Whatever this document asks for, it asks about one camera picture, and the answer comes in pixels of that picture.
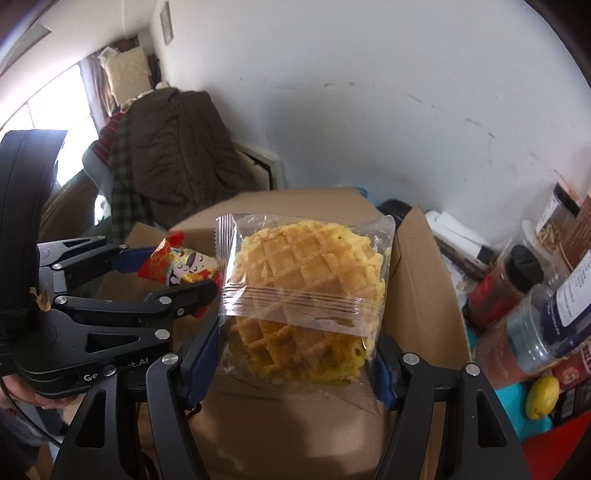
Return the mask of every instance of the red package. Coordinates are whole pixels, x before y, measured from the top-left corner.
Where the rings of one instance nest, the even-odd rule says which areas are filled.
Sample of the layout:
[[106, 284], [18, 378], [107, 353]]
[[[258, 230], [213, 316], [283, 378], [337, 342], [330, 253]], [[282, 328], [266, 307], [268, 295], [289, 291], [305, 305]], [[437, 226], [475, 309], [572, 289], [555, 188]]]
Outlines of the red package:
[[[202, 280], [213, 280], [218, 288], [221, 274], [217, 259], [183, 246], [184, 234], [166, 237], [138, 270], [140, 278], [155, 280], [168, 287]], [[201, 318], [207, 307], [193, 313]]]
[[560, 382], [560, 390], [569, 390], [591, 377], [591, 339], [587, 340], [576, 353], [562, 360], [552, 369]]

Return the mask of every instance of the waffle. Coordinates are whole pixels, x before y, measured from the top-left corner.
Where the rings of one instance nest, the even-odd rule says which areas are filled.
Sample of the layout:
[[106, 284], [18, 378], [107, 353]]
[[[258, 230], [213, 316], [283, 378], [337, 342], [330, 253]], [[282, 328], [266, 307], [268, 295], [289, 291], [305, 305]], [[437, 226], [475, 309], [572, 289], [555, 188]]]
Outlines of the waffle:
[[[383, 305], [383, 261], [368, 237], [335, 223], [302, 221], [244, 238], [226, 286], [241, 289], [255, 313], [229, 320], [230, 351], [263, 377], [337, 384], [358, 377], [379, 329], [379, 309], [367, 306]], [[327, 301], [334, 328], [294, 325], [298, 309]], [[336, 313], [353, 304], [369, 333], [331, 331], [351, 326], [351, 315]]]

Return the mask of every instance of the green plaid fabric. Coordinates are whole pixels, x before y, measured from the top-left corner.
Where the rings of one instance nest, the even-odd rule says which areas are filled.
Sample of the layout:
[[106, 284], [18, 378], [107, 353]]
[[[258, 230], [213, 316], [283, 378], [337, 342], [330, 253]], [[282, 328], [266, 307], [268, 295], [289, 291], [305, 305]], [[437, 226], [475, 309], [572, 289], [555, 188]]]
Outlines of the green plaid fabric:
[[113, 243], [122, 244], [135, 222], [152, 225], [149, 201], [140, 196], [134, 187], [131, 166], [131, 118], [124, 115], [117, 137], [111, 148], [109, 169], [113, 174], [111, 194], [111, 217], [113, 222]]

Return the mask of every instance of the window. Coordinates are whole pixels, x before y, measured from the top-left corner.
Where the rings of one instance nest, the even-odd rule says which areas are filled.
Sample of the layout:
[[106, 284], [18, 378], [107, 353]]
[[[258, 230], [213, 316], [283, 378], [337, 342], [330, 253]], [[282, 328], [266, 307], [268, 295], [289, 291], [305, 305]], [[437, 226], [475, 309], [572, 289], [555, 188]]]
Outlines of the window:
[[33, 128], [67, 130], [66, 140], [57, 156], [57, 182], [64, 185], [82, 170], [82, 154], [99, 138], [78, 65], [29, 98], [0, 131], [0, 141], [10, 130]]

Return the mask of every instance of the wall picture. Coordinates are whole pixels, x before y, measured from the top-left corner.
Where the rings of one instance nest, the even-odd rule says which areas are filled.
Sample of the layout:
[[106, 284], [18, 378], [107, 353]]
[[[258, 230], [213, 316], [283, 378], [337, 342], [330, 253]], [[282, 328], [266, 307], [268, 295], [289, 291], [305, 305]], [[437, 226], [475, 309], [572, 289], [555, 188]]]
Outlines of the wall picture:
[[164, 44], [168, 45], [172, 42], [173, 35], [173, 24], [170, 21], [170, 7], [168, 2], [164, 2], [164, 6], [160, 11], [160, 23], [162, 25], [162, 35], [164, 36]]

